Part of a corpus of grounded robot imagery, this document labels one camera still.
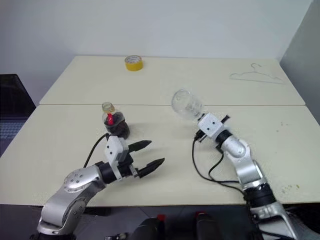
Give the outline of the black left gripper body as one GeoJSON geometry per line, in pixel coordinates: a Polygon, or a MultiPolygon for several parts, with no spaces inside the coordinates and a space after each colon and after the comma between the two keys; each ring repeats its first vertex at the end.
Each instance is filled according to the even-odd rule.
{"type": "Polygon", "coordinates": [[[130,153],[137,151],[137,147],[134,144],[130,144],[128,146],[128,151],[123,154],[123,160],[118,162],[117,169],[122,178],[126,178],[129,176],[137,177],[138,176],[138,169],[133,166],[133,158],[131,157],[130,153]]]}

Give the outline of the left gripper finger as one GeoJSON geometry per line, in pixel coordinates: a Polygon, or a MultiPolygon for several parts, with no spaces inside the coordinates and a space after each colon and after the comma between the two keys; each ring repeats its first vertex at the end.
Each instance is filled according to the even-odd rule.
{"type": "Polygon", "coordinates": [[[141,141],[134,142],[128,146],[128,152],[129,153],[137,152],[139,150],[146,148],[151,143],[152,143],[151,140],[141,140],[141,141]]]}
{"type": "Polygon", "coordinates": [[[150,163],[148,163],[144,168],[137,170],[137,175],[139,178],[143,178],[150,173],[154,172],[160,165],[163,164],[165,158],[156,159],[150,163]]]}

